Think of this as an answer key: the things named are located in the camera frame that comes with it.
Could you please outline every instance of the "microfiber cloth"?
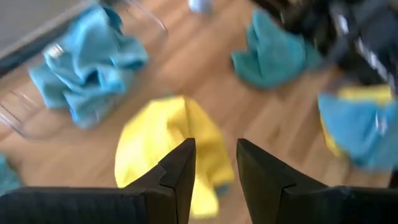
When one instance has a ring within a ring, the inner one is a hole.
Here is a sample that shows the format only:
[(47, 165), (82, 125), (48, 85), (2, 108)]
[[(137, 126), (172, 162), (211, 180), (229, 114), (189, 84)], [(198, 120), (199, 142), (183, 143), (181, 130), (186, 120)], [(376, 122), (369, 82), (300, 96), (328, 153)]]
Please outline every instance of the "microfiber cloth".
[(18, 175), (8, 166), (6, 158), (0, 155), (0, 195), (20, 186)]
[(320, 54), (300, 36), (281, 30), (262, 10), (255, 10), (246, 31), (247, 51), (235, 51), (236, 74), (257, 88), (274, 88), (321, 62)]
[(121, 32), (110, 7), (95, 4), (44, 52), (45, 62), (29, 70), (48, 108), (68, 108), (81, 128), (100, 122), (127, 92), (136, 71), (149, 60), (144, 46)]
[(195, 138), (197, 149), (191, 215), (215, 217), (217, 196), (228, 190), (234, 171), (221, 130), (188, 97), (153, 100), (126, 123), (116, 150), (116, 183), (123, 188), (140, 178), (186, 138)]
[(397, 131), (391, 135), (397, 122), (395, 100), (381, 106), (374, 100), (350, 101), (322, 93), (318, 107), (328, 134), (356, 165), (369, 170), (398, 165), (396, 144), (391, 144), (398, 143)]

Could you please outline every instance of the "wooden floor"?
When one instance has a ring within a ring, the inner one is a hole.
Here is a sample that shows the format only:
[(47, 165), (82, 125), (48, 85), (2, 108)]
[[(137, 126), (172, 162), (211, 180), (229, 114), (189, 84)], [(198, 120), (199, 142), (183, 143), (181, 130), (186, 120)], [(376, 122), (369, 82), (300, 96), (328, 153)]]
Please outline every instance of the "wooden floor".
[[(255, 90), (237, 78), (230, 53), (246, 48), (246, 24), (256, 8), (248, 0), (216, 0), (211, 16), (190, 12), (187, 0), (142, 2), (164, 22), (169, 38), (163, 51), (155, 53), (158, 57), (151, 68), (143, 74), (147, 77), (145, 84), (109, 119), (91, 131), (72, 125), (61, 131), (54, 128), (51, 130), (54, 135), (45, 140), (26, 140), (6, 127), (0, 129), (1, 151), (25, 184), (116, 186), (114, 153), (123, 124), (149, 98), (180, 93), (196, 99), (220, 126), (235, 170), (236, 139), (247, 138), (328, 185), (387, 185), (389, 174), (365, 174), (346, 160), (335, 158), (325, 147), (316, 98), (337, 70), (306, 73), (269, 91)], [(128, 15), (124, 9), (121, 14), (124, 18)], [(125, 25), (130, 22), (134, 19), (125, 20)], [(27, 75), (21, 75), (21, 71), (20, 68), (15, 72), (18, 78), (2, 80), (0, 85), (35, 91), (31, 83), (25, 83)], [(29, 119), (28, 125), (45, 129), (63, 122), (42, 110)], [(220, 199), (220, 205), (218, 218), (192, 223), (251, 222), (238, 177), (229, 193)]]

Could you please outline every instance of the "yellow cloth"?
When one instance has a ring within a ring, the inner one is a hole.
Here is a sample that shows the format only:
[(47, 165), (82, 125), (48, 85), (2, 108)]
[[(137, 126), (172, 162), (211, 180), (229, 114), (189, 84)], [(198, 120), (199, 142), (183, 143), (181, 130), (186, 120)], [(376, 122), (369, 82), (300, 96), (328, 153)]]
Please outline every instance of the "yellow cloth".
[(195, 101), (183, 96), (151, 101), (125, 125), (116, 151), (118, 187), (144, 175), (186, 138), (195, 138), (197, 147), (191, 214), (217, 215), (214, 189), (234, 180), (233, 168), (221, 131)]
[[(385, 105), (394, 99), (391, 89), (388, 85), (376, 86), (349, 86), (338, 90), (337, 97), (339, 99), (350, 101), (376, 101), (380, 105)], [(344, 151), (339, 148), (332, 136), (329, 135), (325, 124), (322, 121), (323, 135), (325, 136), (326, 146), (338, 157), (345, 156)]]

